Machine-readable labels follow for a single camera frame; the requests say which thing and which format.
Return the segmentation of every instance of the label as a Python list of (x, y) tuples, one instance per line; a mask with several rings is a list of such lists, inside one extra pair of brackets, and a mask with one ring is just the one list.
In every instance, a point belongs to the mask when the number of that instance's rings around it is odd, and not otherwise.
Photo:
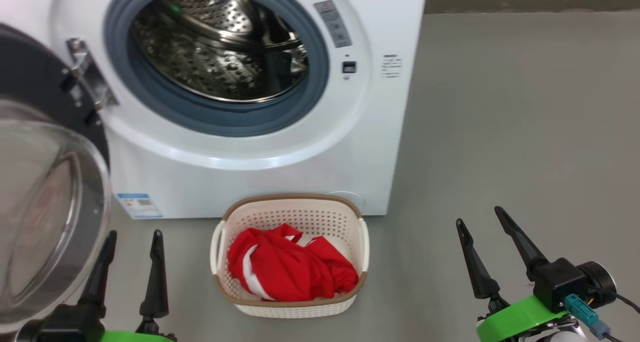
[(132, 219), (162, 218), (162, 213), (148, 194), (118, 194), (118, 200)]
[(382, 56), (382, 78), (400, 77), (402, 72), (402, 58), (396, 54)]
[(345, 23), (342, 17), (336, 9), (336, 5), (331, 0), (314, 3), (314, 7), (320, 13), (320, 17), (324, 20), (331, 37), (334, 39), (333, 43), (337, 48), (350, 46), (352, 40), (349, 37)]

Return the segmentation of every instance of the basket rim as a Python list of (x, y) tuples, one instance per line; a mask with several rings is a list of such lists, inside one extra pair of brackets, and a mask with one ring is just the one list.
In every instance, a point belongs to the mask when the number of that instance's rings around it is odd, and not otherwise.
[[(276, 195), (249, 197), (249, 198), (240, 200), (237, 203), (234, 203), (233, 206), (231, 206), (224, 213), (224, 216), (222, 216), (222, 221), (227, 221), (231, 216), (231, 214), (233, 214), (233, 212), (235, 212), (241, 206), (248, 205), (249, 203), (262, 202), (262, 201), (278, 201), (278, 200), (287, 200), (287, 199), (310, 199), (310, 200), (336, 201), (339, 203), (343, 203), (344, 205), (347, 205), (350, 209), (353, 210), (353, 212), (355, 213), (358, 219), (362, 219), (362, 214), (358, 210), (358, 208), (354, 205), (354, 203), (352, 203), (352, 201), (349, 201), (344, 197), (333, 196), (333, 195), (322, 195), (322, 194), (276, 194)], [(344, 301), (347, 301), (358, 294), (358, 292), (361, 290), (362, 286), (364, 285), (364, 281), (366, 279), (367, 279), (367, 272), (362, 271), (358, 279), (358, 284), (356, 285), (356, 287), (353, 288), (353, 290), (351, 290), (348, 294), (341, 295), (333, 299), (318, 300), (318, 301), (299, 301), (299, 302), (291, 303), (291, 302), (282, 302), (282, 301), (247, 301), (247, 300), (235, 298), (227, 294), (227, 292), (222, 288), (222, 283), (220, 282), (220, 278), (218, 277), (218, 275), (217, 274), (213, 275), (213, 281), (215, 283), (215, 287), (217, 287), (217, 290), (220, 291), (220, 294), (222, 294), (222, 296), (224, 296), (224, 298), (227, 299), (227, 301), (233, 304), (241, 305), (241, 306), (268, 307), (268, 308), (303, 308), (303, 307), (325, 306), (329, 304), (343, 303)]]
[(317, 300), (317, 301), (299, 301), (294, 303), (282, 302), (282, 301), (247, 301), (242, 299), (237, 299), (229, 294), (222, 288), (222, 283), (220, 282), (220, 278), (218, 275), (213, 275), (213, 283), (217, 290), (220, 291), (220, 294), (224, 296), (224, 298), (230, 303), (241, 305), (241, 306), (252, 306), (252, 307), (268, 307), (268, 308), (304, 308), (304, 307), (316, 307), (316, 306), (325, 306), (329, 304), (338, 304), (347, 301), (361, 290), (364, 285), (364, 281), (367, 279), (367, 272), (363, 271), (358, 280), (358, 284), (353, 288), (348, 294), (341, 295), (338, 297), (334, 297), (333, 299), (326, 300)]
[(359, 219), (362, 218), (361, 212), (358, 210), (356, 205), (352, 203), (352, 201), (347, 200), (344, 197), (333, 196), (333, 195), (321, 195), (321, 194), (277, 194), (277, 195), (265, 195), (265, 196), (256, 196), (249, 197), (243, 200), (234, 203), (222, 216), (222, 221), (227, 221), (231, 214), (235, 212), (238, 208), (244, 205), (248, 205), (249, 203), (254, 202), (263, 202), (263, 201), (278, 201), (278, 200), (291, 200), (291, 199), (308, 199), (308, 200), (325, 200), (325, 201), (336, 201), (339, 203), (343, 203), (349, 206), (350, 209), (356, 214), (356, 217)]

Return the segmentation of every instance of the laundry basket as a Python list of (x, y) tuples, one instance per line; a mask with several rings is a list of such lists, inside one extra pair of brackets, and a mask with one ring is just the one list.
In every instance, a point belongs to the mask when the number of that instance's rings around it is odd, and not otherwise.
[[(289, 224), (304, 235), (323, 235), (349, 260), (359, 281), (349, 294), (333, 299), (297, 303), (262, 301), (250, 294), (227, 269), (227, 253), (247, 228), (270, 230)], [(369, 266), (367, 224), (350, 201), (328, 195), (276, 195), (242, 200), (231, 207), (215, 228), (210, 265), (213, 279), (224, 298), (247, 315), (274, 319), (306, 319), (345, 312), (362, 288)]]

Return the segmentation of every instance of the stainless steel drum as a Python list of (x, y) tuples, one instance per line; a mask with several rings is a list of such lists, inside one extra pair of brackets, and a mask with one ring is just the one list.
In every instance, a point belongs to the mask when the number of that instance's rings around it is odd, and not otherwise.
[(252, 0), (155, 0), (132, 32), (166, 78), (217, 101), (268, 101), (295, 87), (308, 69), (295, 32)]

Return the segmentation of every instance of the washing machine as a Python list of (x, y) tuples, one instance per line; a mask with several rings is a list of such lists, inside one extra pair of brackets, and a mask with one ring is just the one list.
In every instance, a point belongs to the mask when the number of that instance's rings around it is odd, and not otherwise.
[(84, 122), (134, 219), (288, 192), (383, 215), (424, 1), (0, 0), (0, 22), (69, 66), (55, 83), (78, 110), (95, 103)]

